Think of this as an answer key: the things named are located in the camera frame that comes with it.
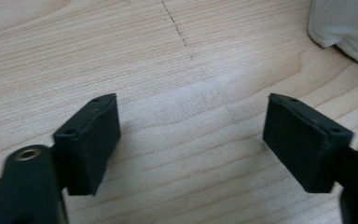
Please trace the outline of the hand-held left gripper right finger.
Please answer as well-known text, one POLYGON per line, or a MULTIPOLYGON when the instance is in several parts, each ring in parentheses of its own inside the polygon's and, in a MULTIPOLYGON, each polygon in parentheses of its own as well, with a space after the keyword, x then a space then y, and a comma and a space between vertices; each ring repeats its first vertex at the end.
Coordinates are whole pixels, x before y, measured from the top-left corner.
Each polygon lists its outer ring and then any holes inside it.
POLYGON ((352 131, 296 98, 268 97, 263 140, 307 192, 332 190, 338 158, 352 138, 352 131))

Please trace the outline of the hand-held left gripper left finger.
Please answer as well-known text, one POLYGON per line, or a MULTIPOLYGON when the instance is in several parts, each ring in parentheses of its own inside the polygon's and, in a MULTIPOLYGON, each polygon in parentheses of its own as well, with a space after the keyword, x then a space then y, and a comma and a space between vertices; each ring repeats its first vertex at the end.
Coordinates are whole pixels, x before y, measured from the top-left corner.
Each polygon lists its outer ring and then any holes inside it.
POLYGON ((114 93, 90 100, 53 134, 63 185, 70 195, 97 192, 120 136, 114 93))

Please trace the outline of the white cloth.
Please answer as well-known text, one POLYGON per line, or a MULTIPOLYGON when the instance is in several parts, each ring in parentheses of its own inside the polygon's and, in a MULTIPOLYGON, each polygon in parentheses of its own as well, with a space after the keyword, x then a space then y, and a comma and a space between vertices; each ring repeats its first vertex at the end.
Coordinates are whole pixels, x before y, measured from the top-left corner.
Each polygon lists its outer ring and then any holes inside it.
POLYGON ((358 62, 358 0, 312 0, 308 35, 321 47, 337 46, 358 62))

